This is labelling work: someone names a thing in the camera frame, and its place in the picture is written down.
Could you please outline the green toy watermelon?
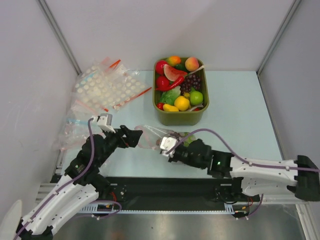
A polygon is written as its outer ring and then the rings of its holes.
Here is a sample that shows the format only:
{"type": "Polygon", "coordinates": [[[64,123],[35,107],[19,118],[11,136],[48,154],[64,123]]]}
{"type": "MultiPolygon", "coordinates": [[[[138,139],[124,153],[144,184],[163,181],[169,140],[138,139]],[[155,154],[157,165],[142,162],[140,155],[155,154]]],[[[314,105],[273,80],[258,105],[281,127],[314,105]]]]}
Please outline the green toy watermelon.
{"type": "Polygon", "coordinates": [[[197,140],[197,138],[194,135],[190,135],[184,142],[183,145],[185,147],[188,147],[193,141],[197,140]]]}

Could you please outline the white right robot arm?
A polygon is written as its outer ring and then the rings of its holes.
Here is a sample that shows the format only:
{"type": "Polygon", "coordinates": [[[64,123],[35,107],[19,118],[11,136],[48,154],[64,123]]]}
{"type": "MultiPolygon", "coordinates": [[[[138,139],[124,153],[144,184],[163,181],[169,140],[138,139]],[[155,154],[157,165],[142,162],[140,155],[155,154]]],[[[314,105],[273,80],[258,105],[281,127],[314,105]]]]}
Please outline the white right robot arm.
{"type": "Polygon", "coordinates": [[[213,150],[201,139],[184,146],[173,137],[164,137],[160,150],[169,162],[206,170],[216,179],[231,179],[235,185],[230,188],[230,194],[237,201],[247,196],[285,192],[303,201],[320,200],[320,170],[305,155],[278,162],[241,158],[232,152],[213,150]]]}

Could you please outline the dark purple toy grapes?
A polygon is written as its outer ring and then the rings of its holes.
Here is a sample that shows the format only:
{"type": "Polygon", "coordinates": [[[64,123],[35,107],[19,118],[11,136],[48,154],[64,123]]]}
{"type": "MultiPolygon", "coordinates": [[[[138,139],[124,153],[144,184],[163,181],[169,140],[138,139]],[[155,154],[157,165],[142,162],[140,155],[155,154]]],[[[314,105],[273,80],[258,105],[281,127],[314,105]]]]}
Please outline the dark purple toy grapes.
{"type": "Polygon", "coordinates": [[[178,141],[180,141],[181,139],[183,139],[187,134],[185,132],[172,132],[171,136],[175,139],[177,139],[178,141]]]}

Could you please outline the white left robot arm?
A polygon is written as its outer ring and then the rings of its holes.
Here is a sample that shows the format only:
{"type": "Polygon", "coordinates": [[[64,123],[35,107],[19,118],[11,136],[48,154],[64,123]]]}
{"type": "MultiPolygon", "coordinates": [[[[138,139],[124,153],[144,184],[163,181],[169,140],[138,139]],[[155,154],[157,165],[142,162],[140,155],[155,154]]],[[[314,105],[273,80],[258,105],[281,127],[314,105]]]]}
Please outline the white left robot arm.
{"type": "Polygon", "coordinates": [[[104,136],[93,134],[89,129],[85,144],[55,187],[21,218],[14,239],[51,240],[83,207],[109,197],[110,182],[99,168],[117,148],[135,148],[143,132],[121,125],[116,129],[108,126],[103,133],[104,136]]]}

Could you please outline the clear zip top bag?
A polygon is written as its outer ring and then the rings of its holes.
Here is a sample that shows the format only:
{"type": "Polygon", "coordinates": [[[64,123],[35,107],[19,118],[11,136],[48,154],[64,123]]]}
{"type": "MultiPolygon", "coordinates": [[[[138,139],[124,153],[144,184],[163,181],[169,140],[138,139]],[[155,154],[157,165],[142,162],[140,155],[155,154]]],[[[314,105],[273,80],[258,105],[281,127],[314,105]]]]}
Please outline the clear zip top bag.
{"type": "Polygon", "coordinates": [[[140,137],[138,142],[138,147],[142,149],[152,149],[152,150],[160,150],[160,142],[163,137],[172,137],[172,132],[184,132],[186,136],[189,132],[186,131],[175,131],[166,128],[154,127],[150,125],[138,125],[134,128],[134,130],[142,130],[143,134],[140,137]]]}

